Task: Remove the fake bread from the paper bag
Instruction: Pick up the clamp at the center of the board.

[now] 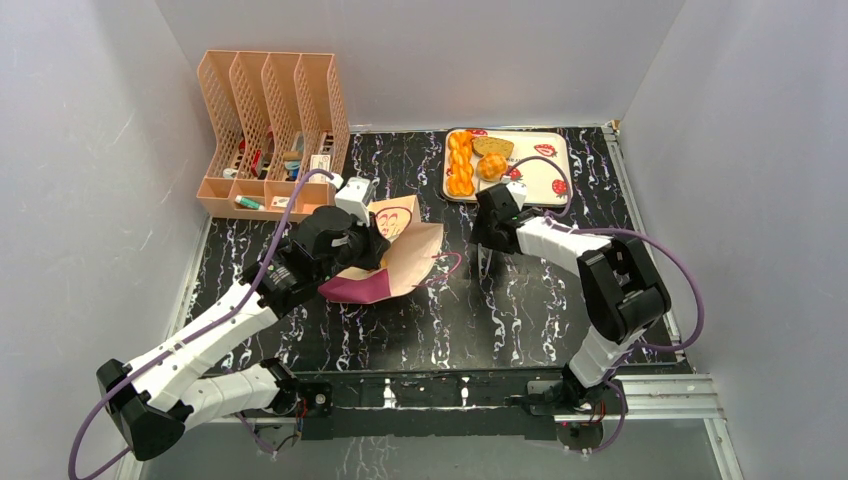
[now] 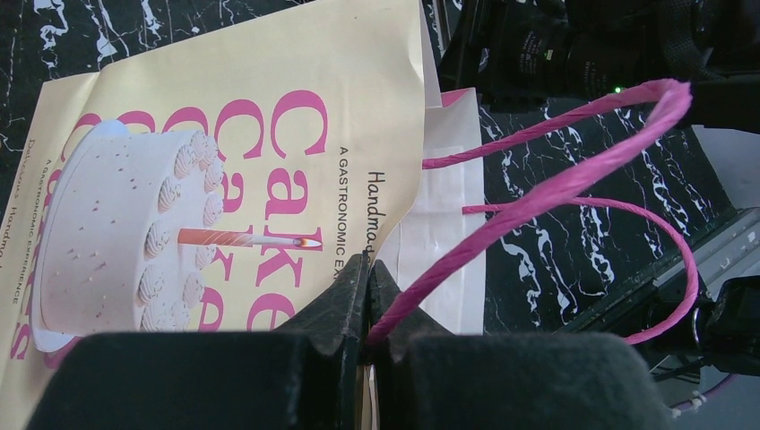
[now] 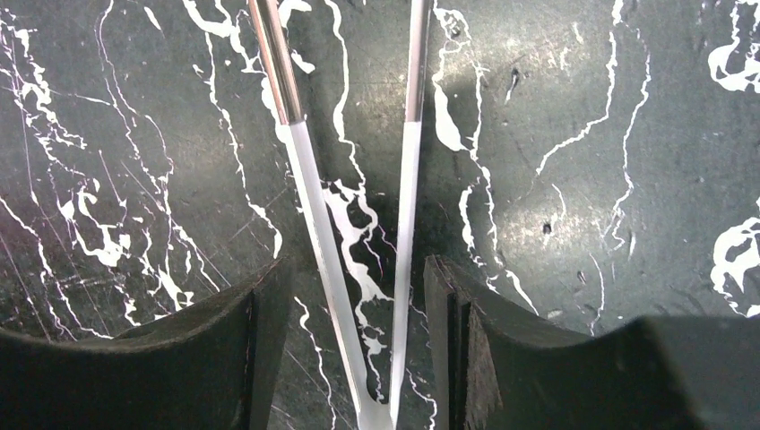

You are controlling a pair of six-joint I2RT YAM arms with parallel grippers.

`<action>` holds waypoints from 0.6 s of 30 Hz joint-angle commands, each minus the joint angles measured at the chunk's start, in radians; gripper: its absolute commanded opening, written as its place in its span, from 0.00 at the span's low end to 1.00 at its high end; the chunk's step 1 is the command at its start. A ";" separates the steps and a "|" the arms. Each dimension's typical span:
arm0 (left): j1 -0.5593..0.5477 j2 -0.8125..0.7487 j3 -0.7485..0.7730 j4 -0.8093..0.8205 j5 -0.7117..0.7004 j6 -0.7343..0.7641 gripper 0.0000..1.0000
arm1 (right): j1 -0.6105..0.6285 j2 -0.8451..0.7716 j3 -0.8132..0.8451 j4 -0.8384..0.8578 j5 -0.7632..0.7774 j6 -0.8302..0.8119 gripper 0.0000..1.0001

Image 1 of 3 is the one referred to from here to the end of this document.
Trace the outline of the brown fake bread slice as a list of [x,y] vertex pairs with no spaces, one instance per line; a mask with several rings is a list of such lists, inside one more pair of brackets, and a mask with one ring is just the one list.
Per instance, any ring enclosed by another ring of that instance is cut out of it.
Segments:
[[515,144],[512,141],[487,135],[474,137],[471,145],[473,152],[479,157],[497,154],[504,158],[509,158],[515,148]]

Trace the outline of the round golden fake bun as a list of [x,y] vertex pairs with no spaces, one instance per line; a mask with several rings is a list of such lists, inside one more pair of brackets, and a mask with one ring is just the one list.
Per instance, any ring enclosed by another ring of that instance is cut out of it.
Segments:
[[476,175],[481,181],[498,183],[505,175],[508,167],[507,158],[503,154],[490,152],[478,160]]

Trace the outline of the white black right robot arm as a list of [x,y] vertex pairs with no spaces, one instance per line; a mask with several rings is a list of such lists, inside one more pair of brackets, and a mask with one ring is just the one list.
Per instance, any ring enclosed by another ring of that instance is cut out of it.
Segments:
[[590,413],[608,390],[614,368],[645,330],[671,308],[671,298],[641,240],[624,234],[567,230],[524,206],[526,188],[497,184],[476,195],[470,241],[505,254],[552,262],[577,276],[590,327],[557,381],[534,380],[508,398],[532,415]]

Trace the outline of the orange braided fake bread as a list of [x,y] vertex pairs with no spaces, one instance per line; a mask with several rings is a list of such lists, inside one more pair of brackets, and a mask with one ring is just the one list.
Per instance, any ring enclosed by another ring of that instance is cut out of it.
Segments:
[[472,158],[472,134],[468,130],[458,130],[448,138],[447,193],[451,197],[467,197],[475,192]]

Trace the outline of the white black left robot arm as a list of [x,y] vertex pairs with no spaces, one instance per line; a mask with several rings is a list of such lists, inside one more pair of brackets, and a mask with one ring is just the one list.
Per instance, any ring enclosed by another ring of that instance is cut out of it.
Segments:
[[379,267],[389,247],[374,212],[321,206],[287,233],[276,232],[264,258],[188,326],[127,363],[104,363],[96,372],[104,408],[133,456],[151,460],[188,430],[220,417],[245,410],[290,416],[308,407],[307,389],[278,359],[216,377],[206,373],[343,270]]

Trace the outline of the silver metal tongs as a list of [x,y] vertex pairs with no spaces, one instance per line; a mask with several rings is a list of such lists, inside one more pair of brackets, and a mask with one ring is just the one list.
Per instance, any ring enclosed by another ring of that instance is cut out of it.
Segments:
[[483,245],[478,246],[478,273],[481,279],[486,278],[489,275],[493,255],[494,251],[491,248]]

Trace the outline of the pink paper gift bag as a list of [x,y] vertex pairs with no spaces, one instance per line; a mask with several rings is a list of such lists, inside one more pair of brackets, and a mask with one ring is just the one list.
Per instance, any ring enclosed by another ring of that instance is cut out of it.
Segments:
[[369,305],[404,296],[429,283],[436,259],[445,255],[444,226],[422,220],[416,195],[376,201],[368,210],[390,247],[378,269],[351,267],[319,287],[330,302]]

